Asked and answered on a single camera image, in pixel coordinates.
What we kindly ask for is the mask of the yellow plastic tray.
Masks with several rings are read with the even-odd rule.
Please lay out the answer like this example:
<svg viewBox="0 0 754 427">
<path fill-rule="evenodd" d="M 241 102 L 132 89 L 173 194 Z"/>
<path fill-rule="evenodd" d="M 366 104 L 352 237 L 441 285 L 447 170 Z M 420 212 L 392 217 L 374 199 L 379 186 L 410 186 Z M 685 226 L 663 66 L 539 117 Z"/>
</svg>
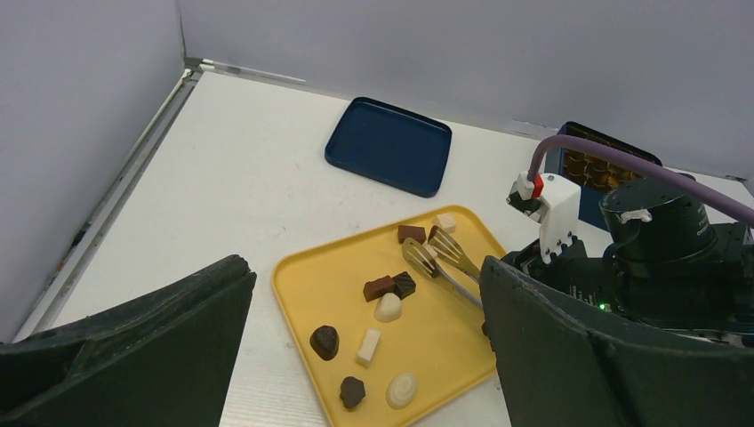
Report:
<svg viewBox="0 0 754 427">
<path fill-rule="evenodd" d="M 495 371 L 469 298 L 448 268 L 429 278 L 402 255 L 393 222 L 282 259 L 271 284 L 333 426 L 406 426 Z"/>
</svg>

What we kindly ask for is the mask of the metal serving tongs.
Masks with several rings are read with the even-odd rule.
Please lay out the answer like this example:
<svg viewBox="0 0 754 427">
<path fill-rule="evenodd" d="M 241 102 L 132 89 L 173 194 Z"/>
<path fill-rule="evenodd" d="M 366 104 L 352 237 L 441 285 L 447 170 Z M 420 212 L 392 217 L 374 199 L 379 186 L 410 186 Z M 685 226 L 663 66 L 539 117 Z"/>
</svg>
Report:
<svg viewBox="0 0 754 427">
<path fill-rule="evenodd" d="M 483 309 L 479 291 L 468 289 L 446 270 L 446 267 L 452 268 L 479 286 L 480 268 L 449 232 L 435 225 L 430 230 L 426 246 L 414 238 L 406 238 L 401 244 L 401 253 L 407 263 L 424 277 L 444 280 L 457 294 Z"/>
</svg>

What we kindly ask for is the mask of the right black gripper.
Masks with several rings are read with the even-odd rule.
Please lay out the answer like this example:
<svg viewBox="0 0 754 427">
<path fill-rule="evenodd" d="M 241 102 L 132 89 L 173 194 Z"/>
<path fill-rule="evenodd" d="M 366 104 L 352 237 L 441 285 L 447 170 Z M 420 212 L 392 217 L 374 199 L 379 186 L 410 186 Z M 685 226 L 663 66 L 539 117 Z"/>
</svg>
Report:
<svg viewBox="0 0 754 427">
<path fill-rule="evenodd" d="M 576 300 L 698 340 L 753 344 L 753 236 L 741 222 L 713 224 L 696 198 L 648 178 L 604 195 L 611 243 L 590 257 L 576 236 L 551 264 L 539 237 L 504 261 Z"/>
</svg>

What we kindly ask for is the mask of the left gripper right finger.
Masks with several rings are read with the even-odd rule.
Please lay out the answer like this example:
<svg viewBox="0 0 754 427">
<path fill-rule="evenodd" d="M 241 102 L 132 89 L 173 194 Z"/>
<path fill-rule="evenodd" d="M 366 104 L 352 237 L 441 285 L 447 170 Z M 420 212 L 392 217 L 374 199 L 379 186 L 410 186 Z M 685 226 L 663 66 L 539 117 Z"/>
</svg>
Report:
<svg viewBox="0 0 754 427">
<path fill-rule="evenodd" d="M 750 426 L 753 352 L 605 313 L 488 256 L 485 323 L 514 426 Z"/>
</svg>

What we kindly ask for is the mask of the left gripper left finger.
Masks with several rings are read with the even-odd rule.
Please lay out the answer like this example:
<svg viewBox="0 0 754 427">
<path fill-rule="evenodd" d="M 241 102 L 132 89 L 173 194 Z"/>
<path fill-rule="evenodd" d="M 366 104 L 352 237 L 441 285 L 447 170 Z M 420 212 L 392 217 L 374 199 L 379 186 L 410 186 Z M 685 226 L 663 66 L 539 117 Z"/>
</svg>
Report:
<svg viewBox="0 0 754 427">
<path fill-rule="evenodd" d="M 4 426 L 216 426 L 257 276 L 227 256 L 1 347 Z"/>
</svg>

